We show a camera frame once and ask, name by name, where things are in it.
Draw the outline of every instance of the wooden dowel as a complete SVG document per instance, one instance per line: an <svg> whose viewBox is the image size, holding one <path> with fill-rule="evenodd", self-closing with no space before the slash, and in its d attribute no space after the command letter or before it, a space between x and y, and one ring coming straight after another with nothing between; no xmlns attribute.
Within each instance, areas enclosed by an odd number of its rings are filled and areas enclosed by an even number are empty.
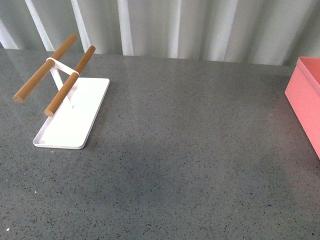
<svg viewBox="0 0 320 240"><path fill-rule="evenodd" d="M74 70L76 70L80 74L87 65L91 56L94 54L95 50L96 48L94 46L90 46ZM68 92L77 81L78 77L79 75L76 72L73 72L68 77L61 89L58 91L58 93L55 95L49 106L44 111L45 115L47 115L48 117L52 117L56 113L59 106L64 101L65 97L68 95Z"/></svg>
<svg viewBox="0 0 320 240"><path fill-rule="evenodd" d="M77 36L72 34L68 39L52 54L51 58L60 59L63 54L71 47L71 45L77 40ZM41 82L47 75L50 69L55 65L52 59L48 59L32 77L20 88L19 91L12 97L15 102L21 104L25 101L27 96L32 90Z"/></svg>

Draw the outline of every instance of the curtain fold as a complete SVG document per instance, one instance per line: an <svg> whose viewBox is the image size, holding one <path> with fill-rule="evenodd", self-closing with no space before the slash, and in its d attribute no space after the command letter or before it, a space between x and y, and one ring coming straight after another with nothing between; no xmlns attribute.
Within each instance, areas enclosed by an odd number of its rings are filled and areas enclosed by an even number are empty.
<svg viewBox="0 0 320 240"><path fill-rule="evenodd" d="M2 0L0 48L249 64L320 57L319 0Z"/></svg>

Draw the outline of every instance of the white plastic stand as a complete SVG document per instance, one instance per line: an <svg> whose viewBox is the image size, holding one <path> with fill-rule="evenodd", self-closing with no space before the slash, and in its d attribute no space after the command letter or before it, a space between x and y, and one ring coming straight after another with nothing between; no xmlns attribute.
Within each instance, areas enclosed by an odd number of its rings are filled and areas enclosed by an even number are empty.
<svg viewBox="0 0 320 240"><path fill-rule="evenodd" d="M63 82L58 69L71 75L75 70L53 59L50 70L60 90ZM33 144L41 148L82 149L95 122L110 80L79 77L53 117L48 117Z"/></svg>

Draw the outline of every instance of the white tray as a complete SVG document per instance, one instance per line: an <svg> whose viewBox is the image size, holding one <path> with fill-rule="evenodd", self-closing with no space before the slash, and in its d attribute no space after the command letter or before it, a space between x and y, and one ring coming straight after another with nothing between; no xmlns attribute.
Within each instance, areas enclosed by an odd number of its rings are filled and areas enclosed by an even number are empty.
<svg viewBox="0 0 320 240"><path fill-rule="evenodd" d="M48 117L33 144L41 148L82 149L95 122L110 80L79 77L53 117Z"/></svg>

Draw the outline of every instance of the pink container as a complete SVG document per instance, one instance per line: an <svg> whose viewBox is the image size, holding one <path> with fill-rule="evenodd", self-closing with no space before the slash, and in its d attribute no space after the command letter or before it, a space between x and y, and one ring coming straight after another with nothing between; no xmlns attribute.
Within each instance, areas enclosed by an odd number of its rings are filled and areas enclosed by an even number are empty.
<svg viewBox="0 0 320 240"><path fill-rule="evenodd" d="M320 58L299 57L285 95L320 157Z"/></svg>

